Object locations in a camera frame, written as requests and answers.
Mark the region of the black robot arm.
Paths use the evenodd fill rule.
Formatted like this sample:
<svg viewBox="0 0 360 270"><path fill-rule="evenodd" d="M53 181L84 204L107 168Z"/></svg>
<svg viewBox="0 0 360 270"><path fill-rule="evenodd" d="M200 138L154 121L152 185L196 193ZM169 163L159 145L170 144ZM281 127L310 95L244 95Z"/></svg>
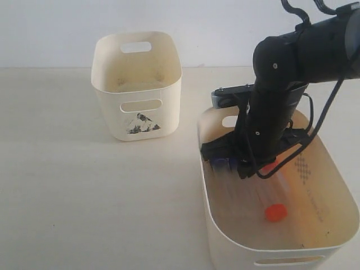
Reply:
<svg viewBox="0 0 360 270"><path fill-rule="evenodd" d="M219 88L214 108L237 107L234 130L202 143L205 161L234 159L240 178L260 173L278 155L294 148L299 155L317 135L331 100L343 81L359 78L359 3L331 9L316 1L328 19L312 23L301 8L282 1L283 9L301 19L291 33L262 40L253 53L255 82ZM295 129L292 116L312 83L335 82L318 122Z"/></svg>

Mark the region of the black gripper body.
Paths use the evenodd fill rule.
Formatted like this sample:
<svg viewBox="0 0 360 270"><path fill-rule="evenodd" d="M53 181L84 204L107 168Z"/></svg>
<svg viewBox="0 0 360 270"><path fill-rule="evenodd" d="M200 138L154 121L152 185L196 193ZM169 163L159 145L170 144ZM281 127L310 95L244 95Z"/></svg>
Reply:
<svg viewBox="0 0 360 270"><path fill-rule="evenodd" d="M257 115L240 112L234 130L201 144L201 157L214 163L226 160L236 163L240 179L258 176L271 178L307 146L307 129L294 128L289 114ZM262 169L275 163L277 157L296 145L301 147L267 173Z"/></svg>

